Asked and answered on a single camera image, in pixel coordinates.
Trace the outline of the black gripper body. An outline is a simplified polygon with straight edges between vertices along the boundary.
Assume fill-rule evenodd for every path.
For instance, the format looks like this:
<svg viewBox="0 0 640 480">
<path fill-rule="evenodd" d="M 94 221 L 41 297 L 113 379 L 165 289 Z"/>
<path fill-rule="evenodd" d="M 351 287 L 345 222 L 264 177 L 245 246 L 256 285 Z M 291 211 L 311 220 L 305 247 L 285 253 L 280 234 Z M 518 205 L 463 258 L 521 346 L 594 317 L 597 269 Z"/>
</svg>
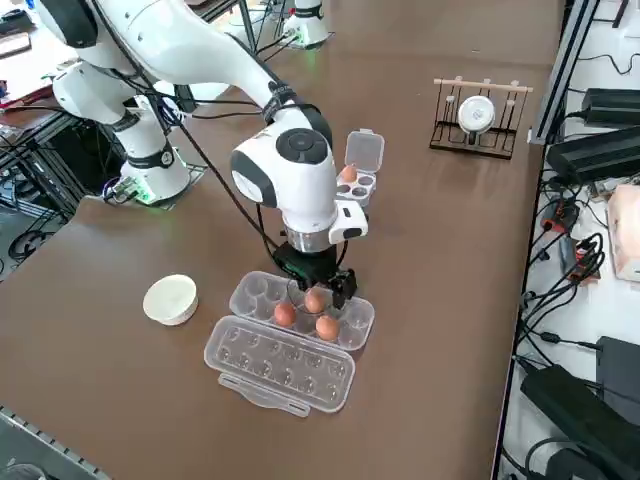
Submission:
<svg viewBox="0 0 640 480">
<path fill-rule="evenodd" d="M 276 248 L 273 258 L 276 265 L 291 278 L 294 276 L 307 278 L 311 288 L 321 285 L 329 289 L 330 278 L 339 271 L 336 245 L 321 252 L 304 253 L 296 250 L 288 242 L 284 242 Z"/>
</svg>

